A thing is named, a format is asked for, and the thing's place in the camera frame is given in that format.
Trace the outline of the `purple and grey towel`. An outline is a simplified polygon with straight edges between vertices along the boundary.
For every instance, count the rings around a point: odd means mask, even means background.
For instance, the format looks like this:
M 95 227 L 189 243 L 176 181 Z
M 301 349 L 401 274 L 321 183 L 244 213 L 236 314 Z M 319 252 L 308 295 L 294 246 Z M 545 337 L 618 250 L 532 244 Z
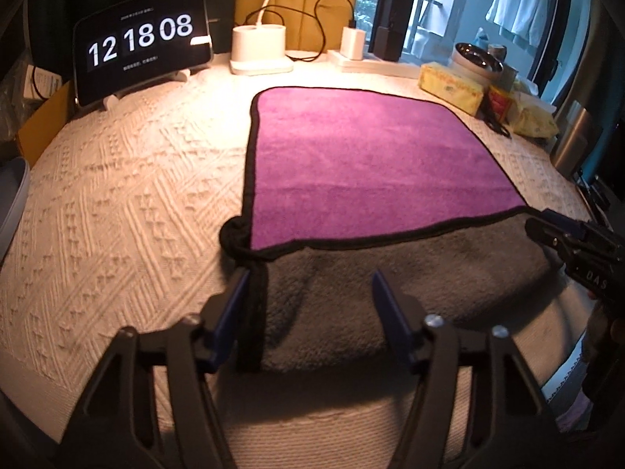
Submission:
M 484 323 L 561 267 L 525 234 L 534 213 L 441 104 L 348 88 L 257 93 L 241 212 L 219 232 L 250 272 L 237 366 L 311 372 L 380 354 L 377 270 L 429 312 Z

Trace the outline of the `steel thermos bottle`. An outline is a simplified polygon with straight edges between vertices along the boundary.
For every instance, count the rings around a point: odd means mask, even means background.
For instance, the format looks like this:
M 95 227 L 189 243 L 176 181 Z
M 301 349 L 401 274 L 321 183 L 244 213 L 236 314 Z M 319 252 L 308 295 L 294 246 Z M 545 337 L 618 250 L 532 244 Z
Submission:
M 555 123 L 559 133 L 550 160 L 561 176 L 571 179 L 598 143 L 603 127 L 578 100 L 557 115 Z

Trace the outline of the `yellow wipes pack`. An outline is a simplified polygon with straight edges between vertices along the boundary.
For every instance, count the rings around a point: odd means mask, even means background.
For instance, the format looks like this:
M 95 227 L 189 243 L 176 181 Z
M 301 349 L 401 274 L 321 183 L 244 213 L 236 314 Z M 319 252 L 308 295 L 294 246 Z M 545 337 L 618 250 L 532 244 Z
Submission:
M 513 133 L 532 139 L 551 139 L 559 131 L 549 106 L 533 95 L 523 92 L 513 94 L 507 120 Z

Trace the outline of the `black scissors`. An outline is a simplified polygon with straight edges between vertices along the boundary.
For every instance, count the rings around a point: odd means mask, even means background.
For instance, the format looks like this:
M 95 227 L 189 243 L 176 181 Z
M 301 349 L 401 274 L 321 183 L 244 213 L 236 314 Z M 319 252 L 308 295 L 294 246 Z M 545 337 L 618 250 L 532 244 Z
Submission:
M 493 104 L 491 104 L 491 99 L 489 98 L 488 93 L 484 94 L 480 110 L 483 122 L 491 131 L 494 131 L 494 133 L 497 133 L 499 136 L 503 136 L 506 139 L 510 139 L 512 137 L 509 130 L 507 130 L 497 119 L 497 115 L 495 114 L 494 107 Z

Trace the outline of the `orange can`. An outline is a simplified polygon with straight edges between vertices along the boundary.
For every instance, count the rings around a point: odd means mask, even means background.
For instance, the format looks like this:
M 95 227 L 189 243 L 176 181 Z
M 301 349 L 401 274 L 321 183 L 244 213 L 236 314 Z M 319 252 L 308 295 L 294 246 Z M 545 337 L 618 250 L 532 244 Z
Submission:
M 491 85 L 488 87 L 487 96 L 496 120 L 499 123 L 504 123 L 509 109 L 511 109 L 513 105 L 513 93 Z

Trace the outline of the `stainless steel bowl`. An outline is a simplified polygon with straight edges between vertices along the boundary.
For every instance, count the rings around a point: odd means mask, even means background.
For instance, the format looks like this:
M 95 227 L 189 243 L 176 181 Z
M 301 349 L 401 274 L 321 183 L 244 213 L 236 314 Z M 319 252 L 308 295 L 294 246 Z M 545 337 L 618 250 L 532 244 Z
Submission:
M 503 72 L 501 61 L 472 43 L 456 43 L 451 53 L 449 66 L 480 75 L 490 81 L 498 79 Z

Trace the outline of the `yellow tissue pack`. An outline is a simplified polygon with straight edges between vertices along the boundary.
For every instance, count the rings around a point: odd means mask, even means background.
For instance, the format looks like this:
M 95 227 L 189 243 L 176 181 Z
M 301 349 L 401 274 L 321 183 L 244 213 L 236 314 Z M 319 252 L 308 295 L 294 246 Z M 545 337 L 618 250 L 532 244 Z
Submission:
M 479 112 L 486 88 L 439 63 L 422 64 L 417 81 L 421 90 L 471 116 Z

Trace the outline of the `white hanging shirt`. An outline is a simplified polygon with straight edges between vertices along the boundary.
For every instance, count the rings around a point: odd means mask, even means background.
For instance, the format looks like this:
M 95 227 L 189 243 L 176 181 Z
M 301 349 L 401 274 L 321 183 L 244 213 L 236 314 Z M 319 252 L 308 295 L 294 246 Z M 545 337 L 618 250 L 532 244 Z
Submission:
M 517 43 L 537 48 L 545 30 L 550 0 L 491 0 L 485 20 L 512 35 Z

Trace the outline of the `grey plastic basin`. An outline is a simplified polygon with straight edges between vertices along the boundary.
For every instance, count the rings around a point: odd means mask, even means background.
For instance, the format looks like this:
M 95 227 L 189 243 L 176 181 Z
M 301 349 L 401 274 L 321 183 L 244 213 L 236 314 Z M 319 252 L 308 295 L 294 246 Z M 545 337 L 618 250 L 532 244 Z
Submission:
M 23 157 L 16 157 L 1 166 L 0 191 L 0 258 L 4 260 L 16 234 L 28 199 L 31 167 Z

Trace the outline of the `white charger plug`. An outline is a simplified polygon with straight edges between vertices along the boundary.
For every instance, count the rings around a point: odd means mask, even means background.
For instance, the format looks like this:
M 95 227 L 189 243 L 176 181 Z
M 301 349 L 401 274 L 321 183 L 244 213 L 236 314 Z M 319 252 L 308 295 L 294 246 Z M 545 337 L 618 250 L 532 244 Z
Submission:
M 349 61 L 362 61 L 366 32 L 357 28 L 356 21 L 343 28 L 341 36 L 340 54 Z

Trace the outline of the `cardboard box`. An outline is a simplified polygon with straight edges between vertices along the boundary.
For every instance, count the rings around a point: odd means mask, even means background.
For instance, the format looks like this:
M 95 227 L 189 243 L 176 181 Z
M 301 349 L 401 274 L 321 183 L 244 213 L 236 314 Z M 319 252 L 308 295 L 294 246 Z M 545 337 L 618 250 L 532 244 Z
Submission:
M 25 161 L 34 166 L 74 113 L 73 82 L 66 82 L 17 132 L 18 148 Z

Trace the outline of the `white desk lamp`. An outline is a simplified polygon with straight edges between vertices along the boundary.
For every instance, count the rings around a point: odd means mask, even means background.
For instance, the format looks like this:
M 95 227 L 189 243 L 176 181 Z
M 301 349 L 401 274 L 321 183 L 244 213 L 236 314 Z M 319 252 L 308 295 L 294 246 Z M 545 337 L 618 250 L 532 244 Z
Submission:
M 234 75 L 281 74 L 293 69 L 293 61 L 286 55 L 285 25 L 263 24 L 269 1 L 263 1 L 255 24 L 233 29 L 230 71 Z

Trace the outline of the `tablet showing clock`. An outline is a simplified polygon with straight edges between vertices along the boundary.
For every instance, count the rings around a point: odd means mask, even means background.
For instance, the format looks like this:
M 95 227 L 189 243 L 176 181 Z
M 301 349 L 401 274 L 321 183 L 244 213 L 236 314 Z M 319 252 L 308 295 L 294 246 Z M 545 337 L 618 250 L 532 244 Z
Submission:
M 75 25 L 76 104 L 89 107 L 212 59 L 204 0 L 127 0 Z

